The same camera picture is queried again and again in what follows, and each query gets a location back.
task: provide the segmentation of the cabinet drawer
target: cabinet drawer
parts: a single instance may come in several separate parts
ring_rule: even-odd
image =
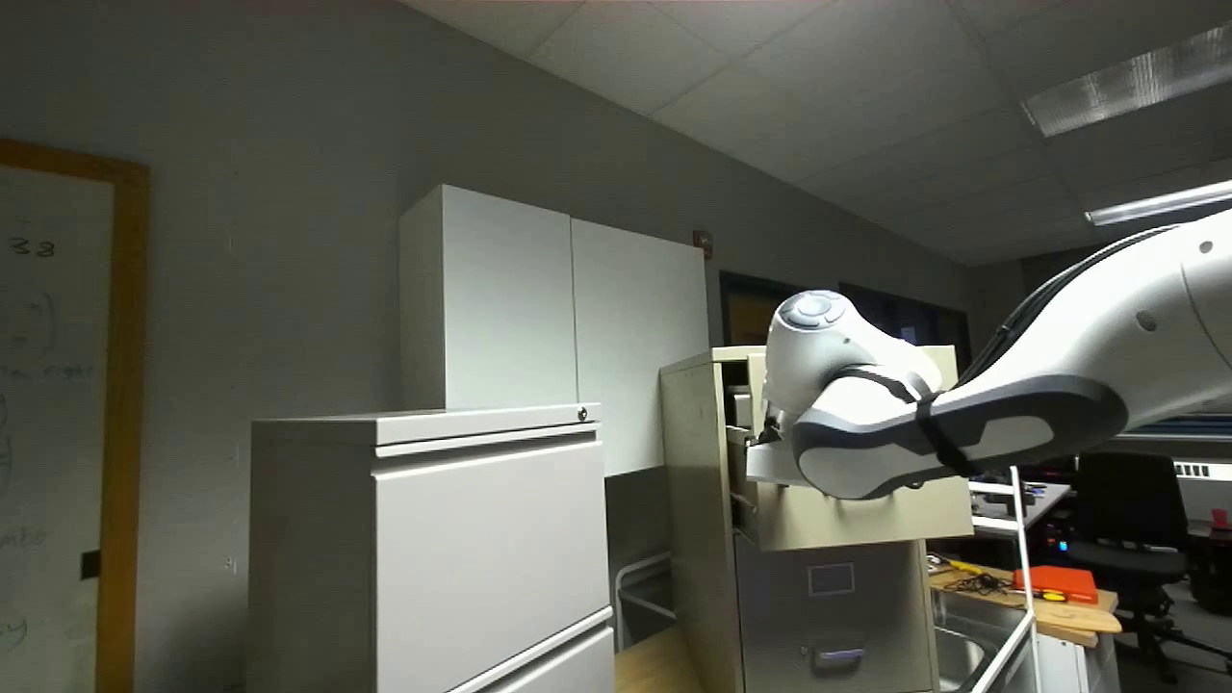
[[[755,486],[752,498],[764,549],[905,543],[973,531],[964,477],[897,490],[879,499],[836,499],[818,490],[783,486]]]

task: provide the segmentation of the tall white cabinet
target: tall white cabinet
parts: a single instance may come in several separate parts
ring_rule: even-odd
[[[696,245],[443,183],[403,213],[399,274],[408,404],[596,400],[605,473],[661,467],[660,368],[708,345]]]

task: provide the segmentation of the beige cabinet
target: beige cabinet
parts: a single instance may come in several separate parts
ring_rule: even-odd
[[[887,499],[752,486],[764,389],[764,345],[661,368],[679,617],[705,689],[937,689],[923,539],[970,534],[966,480]]]

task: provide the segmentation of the whiteboard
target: whiteboard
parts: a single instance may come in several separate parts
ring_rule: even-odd
[[[0,689],[132,689],[148,168],[0,140]]]
[[[113,183],[0,168],[0,681],[87,693]]]

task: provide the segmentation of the cabinet door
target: cabinet door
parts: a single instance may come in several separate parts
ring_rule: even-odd
[[[579,389],[605,413],[607,477],[661,467],[660,368],[708,345],[696,245],[574,218]]]
[[[570,649],[540,661],[534,668],[499,681],[492,693],[612,693],[616,661],[612,661],[612,626],[574,643]]]
[[[453,689],[607,609],[593,440],[389,457],[372,480],[383,693]]]
[[[579,400],[570,218],[447,187],[443,264],[443,404]]]

